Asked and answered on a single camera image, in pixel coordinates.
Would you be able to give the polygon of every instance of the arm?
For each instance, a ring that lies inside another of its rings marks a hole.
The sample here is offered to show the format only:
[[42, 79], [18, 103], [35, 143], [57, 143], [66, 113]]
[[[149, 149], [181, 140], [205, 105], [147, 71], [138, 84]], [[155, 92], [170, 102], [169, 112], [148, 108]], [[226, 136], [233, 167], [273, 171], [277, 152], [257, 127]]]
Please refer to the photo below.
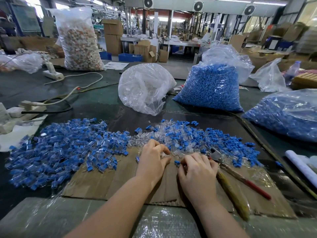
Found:
[[181, 161], [178, 177], [208, 237], [247, 238], [246, 232], [217, 200], [217, 171], [215, 161], [195, 153]]
[[128, 237], [146, 198], [170, 161], [160, 159], [161, 152], [170, 154], [166, 146], [150, 140], [143, 148], [135, 177], [65, 237]]

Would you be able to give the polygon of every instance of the plastic bottle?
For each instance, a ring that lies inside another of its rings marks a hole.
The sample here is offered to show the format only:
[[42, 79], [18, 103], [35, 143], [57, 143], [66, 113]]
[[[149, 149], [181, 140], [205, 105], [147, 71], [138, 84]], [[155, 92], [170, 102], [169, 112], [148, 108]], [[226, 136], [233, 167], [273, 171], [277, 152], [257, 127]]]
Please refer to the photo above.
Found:
[[300, 63], [301, 61], [296, 61], [284, 74], [286, 86], [290, 86], [292, 83], [292, 79], [298, 74]]

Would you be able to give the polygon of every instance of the blue plastic bin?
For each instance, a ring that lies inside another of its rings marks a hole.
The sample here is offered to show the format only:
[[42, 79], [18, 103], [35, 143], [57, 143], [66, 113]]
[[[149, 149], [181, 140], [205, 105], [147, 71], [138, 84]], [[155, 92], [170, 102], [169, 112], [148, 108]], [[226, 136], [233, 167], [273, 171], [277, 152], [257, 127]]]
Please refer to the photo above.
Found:
[[177, 51], [179, 51], [179, 46], [173, 45], [173, 46], [172, 46], [172, 53], [175, 53], [175, 52], [177, 52]]
[[121, 53], [119, 54], [119, 62], [142, 62], [142, 55], [135, 55], [129, 53]]
[[112, 60], [112, 54], [107, 52], [99, 52], [101, 59]]

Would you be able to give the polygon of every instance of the person's left hand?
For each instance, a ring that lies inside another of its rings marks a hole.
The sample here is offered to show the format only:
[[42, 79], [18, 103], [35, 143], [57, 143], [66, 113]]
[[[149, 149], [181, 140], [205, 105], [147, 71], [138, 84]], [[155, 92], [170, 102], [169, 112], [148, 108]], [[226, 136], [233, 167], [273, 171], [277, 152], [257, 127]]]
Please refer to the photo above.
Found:
[[161, 159], [161, 152], [169, 155], [171, 152], [164, 145], [151, 139], [144, 145], [135, 176], [141, 177], [151, 183], [152, 189], [162, 178], [164, 169], [170, 163], [171, 158]]

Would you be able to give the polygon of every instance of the ceiling light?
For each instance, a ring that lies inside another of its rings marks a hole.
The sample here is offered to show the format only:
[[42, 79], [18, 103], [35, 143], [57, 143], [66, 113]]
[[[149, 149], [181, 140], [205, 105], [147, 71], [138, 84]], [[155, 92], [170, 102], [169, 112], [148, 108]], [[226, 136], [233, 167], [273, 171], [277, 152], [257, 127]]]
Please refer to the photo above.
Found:
[[286, 6], [285, 3], [276, 3], [276, 2], [262, 2], [262, 1], [255, 1], [254, 4], [264, 4], [264, 5], [273, 5], [273, 6]]
[[244, 3], [251, 3], [251, 1], [243, 1], [243, 0], [218, 0], [218, 1], [232, 1], [232, 2], [244, 2]]

